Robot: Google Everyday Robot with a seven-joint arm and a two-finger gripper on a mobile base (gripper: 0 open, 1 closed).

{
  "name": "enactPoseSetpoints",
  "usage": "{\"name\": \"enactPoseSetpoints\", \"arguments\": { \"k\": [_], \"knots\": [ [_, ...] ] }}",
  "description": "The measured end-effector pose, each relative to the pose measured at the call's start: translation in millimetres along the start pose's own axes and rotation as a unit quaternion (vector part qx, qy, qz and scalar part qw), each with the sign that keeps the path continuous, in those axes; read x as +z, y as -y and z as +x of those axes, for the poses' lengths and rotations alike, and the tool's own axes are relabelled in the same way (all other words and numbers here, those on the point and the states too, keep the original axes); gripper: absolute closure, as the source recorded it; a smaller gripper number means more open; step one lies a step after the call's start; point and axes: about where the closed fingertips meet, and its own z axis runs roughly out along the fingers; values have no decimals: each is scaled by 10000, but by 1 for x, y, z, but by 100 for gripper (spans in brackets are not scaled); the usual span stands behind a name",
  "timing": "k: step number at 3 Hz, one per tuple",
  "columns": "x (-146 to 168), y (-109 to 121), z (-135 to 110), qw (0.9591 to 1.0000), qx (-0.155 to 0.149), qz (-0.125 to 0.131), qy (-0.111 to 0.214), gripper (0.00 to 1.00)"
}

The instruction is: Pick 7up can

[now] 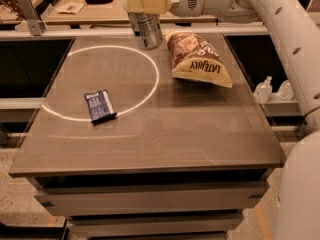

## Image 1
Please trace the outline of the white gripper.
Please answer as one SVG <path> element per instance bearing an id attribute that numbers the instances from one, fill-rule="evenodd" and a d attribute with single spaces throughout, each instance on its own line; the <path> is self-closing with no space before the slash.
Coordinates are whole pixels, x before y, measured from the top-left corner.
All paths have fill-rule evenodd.
<path id="1" fill-rule="evenodd" d="M 165 14 L 178 17 L 198 17 L 202 14 L 202 0 L 122 0 L 122 7 L 129 13 Z"/>

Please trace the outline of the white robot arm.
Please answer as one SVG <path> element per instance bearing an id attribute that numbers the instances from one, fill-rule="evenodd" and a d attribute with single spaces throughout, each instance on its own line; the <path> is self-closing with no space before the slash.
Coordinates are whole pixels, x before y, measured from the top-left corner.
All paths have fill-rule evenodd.
<path id="1" fill-rule="evenodd" d="M 272 240 L 320 240 L 320 29 L 298 0 L 122 0 L 130 13 L 263 21 L 311 133 L 282 170 Z"/>

